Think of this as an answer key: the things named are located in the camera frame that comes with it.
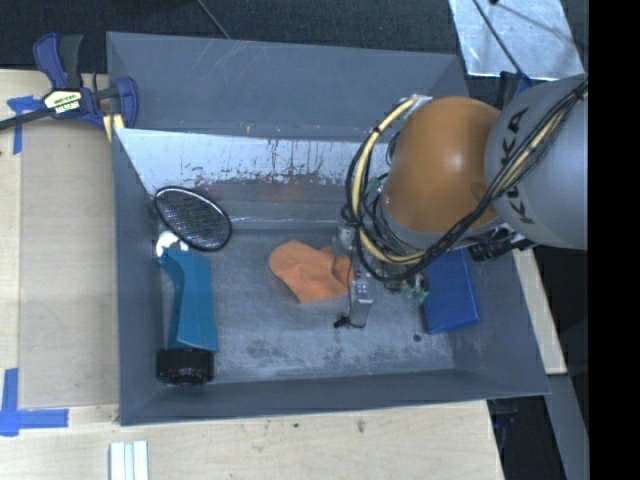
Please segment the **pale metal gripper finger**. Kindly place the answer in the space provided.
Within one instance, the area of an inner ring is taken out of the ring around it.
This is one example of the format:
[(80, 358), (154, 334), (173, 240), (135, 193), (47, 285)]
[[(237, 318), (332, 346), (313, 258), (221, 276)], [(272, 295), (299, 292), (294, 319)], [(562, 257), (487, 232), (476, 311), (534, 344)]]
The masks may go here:
[(373, 296), (371, 294), (371, 286), (368, 281), (360, 283), (360, 326), (367, 324), (368, 316), (373, 305)]
[(352, 281), (349, 289), (348, 322), (353, 327), (362, 326), (357, 281)]

